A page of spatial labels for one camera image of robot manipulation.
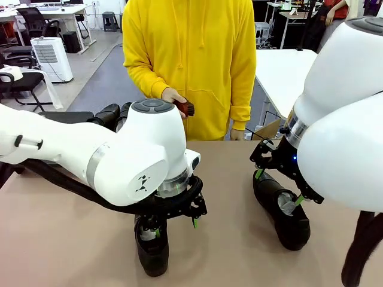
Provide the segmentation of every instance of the white table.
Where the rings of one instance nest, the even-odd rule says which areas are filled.
[[[306,76],[317,58],[311,50],[257,50],[257,81],[266,93],[259,125],[273,104],[284,120],[302,94]]]
[[[271,18],[270,18],[270,22],[269,22],[269,24],[271,25],[271,23],[273,22],[273,19],[274,19],[275,8],[283,6],[283,3],[282,2],[281,3],[278,3],[278,2],[268,2],[268,7],[266,9],[265,22],[267,22],[267,19],[268,19],[269,6],[273,7],[273,13],[271,14]]]
[[[286,17],[286,24],[285,24],[285,29],[283,31],[283,36],[282,36],[282,41],[281,41],[281,46],[280,49],[283,49],[283,45],[285,43],[285,37],[286,37],[286,31],[287,31],[287,26],[288,26],[288,21],[291,20],[292,23],[295,23],[297,20],[305,20],[307,19],[308,12],[297,12],[297,14],[290,15],[290,12],[279,12],[280,15]]]
[[[79,51],[78,53],[82,54],[83,52],[85,52],[89,48],[89,46],[91,46],[92,44],[94,44],[96,42],[95,39],[92,39],[92,36],[90,34],[87,14],[86,14],[86,10],[85,10],[89,6],[90,5],[86,5],[86,4],[64,6],[64,7],[60,7],[58,10],[40,11],[40,13],[44,16],[45,19],[63,19],[63,20],[74,21],[74,26],[76,27],[77,38],[78,38],[80,45],[81,45],[81,51]],[[86,22],[86,28],[88,30],[89,40],[90,40],[90,42],[87,45],[84,43],[83,38],[82,38],[81,33],[80,33],[80,29],[77,26],[76,14],[84,14],[84,18],[85,18],[85,22]],[[17,19],[16,19],[17,16],[18,16],[17,10],[1,12],[0,13],[0,22],[15,21],[16,31],[20,36],[20,41],[24,45],[23,37],[21,36],[21,33],[20,33],[19,24],[18,24]]]

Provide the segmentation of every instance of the black chair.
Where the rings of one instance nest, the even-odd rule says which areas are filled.
[[[69,3],[72,4],[72,5],[80,5],[80,4],[84,4],[84,1],[83,1],[83,0],[70,0]],[[89,31],[88,31],[88,29],[85,27],[85,24],[84,24],[83,21],[85,21],[84,14],[76,14],[76,22],[77,22],[78,30],[80,30],[80,34],[81,34],[82,39],[86,39],[86,38],[89,37]],[[83,26],[84,26],[84,28],[85,28],[85,31],[88,33],[87,36],[84,36],[84,35],[83,35],[83,31],[81,30],[81,28],[80,28],[80,24],[79,24],[78,22],[81,22],[81,24],[83,24]]]
[[[12,63],[10,63],[10,60],[12,59],[5,59],[4,56],[2,54],[0,54],[0,69],[1,68],[4,68],[4,64],[5,65],[10,65]],[[34,73],[34,72],[28,72],[28,73],[23,73],[23,78],[15,81],[14,80],[14,77],[13,75],[9,74],[9,73],[0,73],[0,77],[8,77],[10,79],[9,82],[3,82],[1,79],[0,79],[0,93],[3,93],[5,95],[7,95],[7,97],[11,97],[11,93],[19,93],[21,91],[29,91],[31,93],[31,95],[34,97],[36,103],[23,103],[21,102],[18,98],[17,98],[17,95],[14,94],[14,99],[17,103],[23,105],[23,106],[36,106],[36,108],[33,110],[36,111],[37,108],[40,108],[42,111],[44,111],[44,108],[42,107],[43,105],[52,105],[53,103],[52,102],[44,102],[44,103],[41,103],[35,93],[34,93],[34,89],[35,87],[41,82],[41,81],[44,81],[44,76],[42,75],[42,73]]]
[[[57,35],[60,35],[61,29],[59,21],[46,21],[36,7],[19,8],[17,11],[25,20],[25,27],[27,28],[30,38],[38,38],[41,36],[57,37]]]
[[[76,22],[77,22],[78,30],[80,30],[80,34],[81,34],[82,39],[86,39],[89,37],[89,31],[88,31],[88,29],[86,29],[86,26],[85,26],[83,21],[85,21],[84,14],[76,14]],[[81,24],[83,24],[85,31],[88,33],[88,35],[86,35],[86,36],[83,35],[83,31],[81,30],[80,24],[78,24],[78,22],[81,22]]]
[[[31,46],[13,46],[3,50],[3,57],[6,65],[34,68],[37,66],[37,60],[32,55]]]

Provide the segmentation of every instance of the black stool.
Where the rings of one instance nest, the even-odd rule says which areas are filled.
[[[104,32],[106,32],[107,29],[111,29],[113,32],[116,32],[119,28],[114,12],[102,13],[102,22],[104,24]]]

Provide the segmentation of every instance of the beige tabletop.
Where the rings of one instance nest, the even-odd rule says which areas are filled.
[[[332,287],[351,243],[357,210],[305,202],[311,238],[285,250],[256,201],[249,156],[256,142],[193,142],[202,161],[208,214],[169,220],[169,269],[150,278],[135,250],[133,216],[104,209],[26,173],[0,190],[1,287]],[[293,182],[270,173],[286,188]],[[367,262],[360,286],[382,286],[383,250]]]

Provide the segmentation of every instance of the white appliance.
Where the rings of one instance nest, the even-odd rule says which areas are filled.
[[[51,82],[67,83],[73,80],[72,70],[60,38],[34,38],[31,44],[41,70],[48,74]]]

